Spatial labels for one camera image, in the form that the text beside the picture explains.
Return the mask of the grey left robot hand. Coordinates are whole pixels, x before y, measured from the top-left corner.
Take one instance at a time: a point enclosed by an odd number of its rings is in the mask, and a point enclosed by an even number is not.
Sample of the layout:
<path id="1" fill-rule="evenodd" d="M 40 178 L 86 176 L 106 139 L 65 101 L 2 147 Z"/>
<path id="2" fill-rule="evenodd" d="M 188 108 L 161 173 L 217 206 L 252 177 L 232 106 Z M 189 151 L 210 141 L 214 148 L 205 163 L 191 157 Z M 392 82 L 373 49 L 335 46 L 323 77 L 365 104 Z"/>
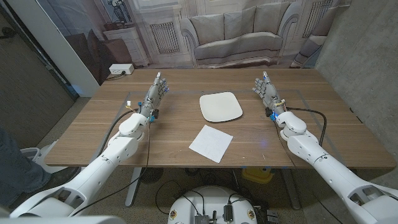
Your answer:
<path id="1" fill-rule="evenodd" d="M 158 72 L 153 84 L 144 97 L 139 113 L 148 118 L 159 107 L 162 98 L 168 91 L 167 80 L 161 77 L 161 72 Z"/>

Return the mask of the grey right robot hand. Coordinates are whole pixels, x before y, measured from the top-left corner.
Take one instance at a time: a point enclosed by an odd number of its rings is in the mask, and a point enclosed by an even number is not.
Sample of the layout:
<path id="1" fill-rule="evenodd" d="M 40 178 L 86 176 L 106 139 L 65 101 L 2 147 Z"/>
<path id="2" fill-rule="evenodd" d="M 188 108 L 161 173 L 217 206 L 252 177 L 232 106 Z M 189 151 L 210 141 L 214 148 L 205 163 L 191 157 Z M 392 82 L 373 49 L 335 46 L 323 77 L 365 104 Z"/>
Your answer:
<path id="1" fill-rule="evenodd" d="M 273 114 L 277 117 L 285 112 L 285 100 L 279 96 L 275 86 L 271 83 L 267 72 L 263 71 L 262 74 L 262 78 L 255 79 L 254 88 L 252 90 L 259 95 L 264 106 L 271 111 L 268 112 L 268 114 Z"/>

